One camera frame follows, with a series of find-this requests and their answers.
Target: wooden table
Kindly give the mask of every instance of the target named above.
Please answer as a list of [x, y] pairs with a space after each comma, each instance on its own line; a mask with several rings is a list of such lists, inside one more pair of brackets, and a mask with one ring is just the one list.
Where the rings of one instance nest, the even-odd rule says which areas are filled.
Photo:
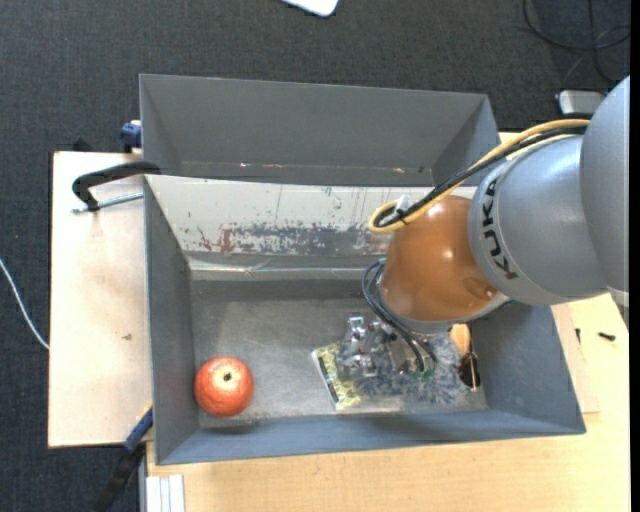
[[[151, 396], [142, 204], [70, 212], [77, 175], [129, 158], [54, 156], [52, 448], [122, 442]], [[138, 188], [133, 179], [96, 195]], [[554, 315], [583, 411], [599, 410], [585, 414], [585, 435], [181, 466], [156, 466], [150, 449], [147, 471], [183, 474], [189, 512], [630, 509], [628, 331], [608, 296]]]

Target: white cable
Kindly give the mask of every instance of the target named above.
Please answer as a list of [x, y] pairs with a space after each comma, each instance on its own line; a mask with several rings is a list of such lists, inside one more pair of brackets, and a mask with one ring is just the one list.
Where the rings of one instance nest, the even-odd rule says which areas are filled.
[[33, 321], [31, 320], [31, 317], [29, 316], [29, 313], [27, 313], [27, 310], [24, 307], [24, 303], [22, 302], [22, 297], [20, 297], [20, 292], [18, 292], [18, 288], [16, 287], [16, 284], [13, 282], [13, 278], [11, 277], [11, 274], [9, 274], [9, 271], [7, 270], [7, 267], [4, 266], [4, 261], [2, 261], [2, 258], [0, 258], [0, 268], [2, 268], [2, 271], [4, 272], [4, 275], [7, 276], [7, 281], [9, 281], [9, 284], [11, 285], [11, 289], [13, 290], [13, 294], [16, 296], [16, 300], [18, 301], [18, 305], [20, 306], [20, 309], [22, 310], [22, 314], [24, 315], [24, 319], [29, 324], [29, 327], [31, 328], [31, 331], [33, 332], [35, 337], [38, 338], [38, 341], [40, 342], [40, 345], [42, 345], [44, 348], [49, 350], [49, 344], [40, 335], [40, 333], [36, 329], [36, 326], [33, 325]]

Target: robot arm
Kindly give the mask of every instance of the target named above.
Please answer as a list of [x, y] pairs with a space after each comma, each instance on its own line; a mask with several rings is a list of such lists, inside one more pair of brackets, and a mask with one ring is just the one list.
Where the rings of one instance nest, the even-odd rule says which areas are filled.
[[557, 304], [609, 291], [628, 307], [629, 82], [611, 91], [584, 134], [538, 144], [580, 128], [575, 120], [523, 132], [509, 147], [530, 147], [499, 163], [470, 203], [447, 197], [463, 174], [420, 204], [381, 207], [370, 227], [395, 230], [379, 286], [385, 309], [429, 332], [506, 300]]

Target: dark carpet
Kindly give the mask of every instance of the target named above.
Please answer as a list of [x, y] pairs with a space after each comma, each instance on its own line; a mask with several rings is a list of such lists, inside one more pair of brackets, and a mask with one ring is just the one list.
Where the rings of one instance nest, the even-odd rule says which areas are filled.
[[[630, 24], [630, 0], [592, 0], [591, 24], [587, 2], [529, 11], [569, 46]], [[560, 89], [606, 91], [629, 69], [629, 41], [550, 44], [520, 0], [341, 0], [329, 19], [276, 0], [0, 0], [0, 257], [46, 335], [49, 152], [78, 137], [120, 151], [142, 72], [481, 92], [507, 130], [558, 117]], [[87, 510], [118, 456], [47, 449], [47, 361], [0, 277], [2, 512]], [[113, 510], [136, 508], [133, 482]]]

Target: apple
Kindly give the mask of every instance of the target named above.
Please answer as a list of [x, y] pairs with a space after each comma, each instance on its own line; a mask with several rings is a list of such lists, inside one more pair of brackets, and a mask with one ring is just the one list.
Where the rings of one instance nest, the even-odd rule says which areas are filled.
[[210, 359], [196, 374], [193, 392], [198, 405], [214, 416], [234, 416], [242, 412], [253, 397], [253, 375], [235, 357]]

